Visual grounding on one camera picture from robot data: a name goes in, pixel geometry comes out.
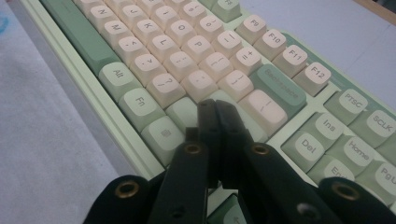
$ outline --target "mechanical keyboard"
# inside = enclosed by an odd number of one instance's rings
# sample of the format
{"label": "mechanical keyboard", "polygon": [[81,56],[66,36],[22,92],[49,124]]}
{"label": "mechanical keyboard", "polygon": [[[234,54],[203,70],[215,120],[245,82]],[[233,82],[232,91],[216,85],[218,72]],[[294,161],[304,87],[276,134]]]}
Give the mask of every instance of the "mechanical keyboard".
{"label": "mechanical keyboard", "polygon": [[[139,175],[166,169],[212,98],[307,183],[342,176],[396,211],[395,111],[239,1],[22,2]],[[242,220],[235,193],[213,189],[210,223]]]}

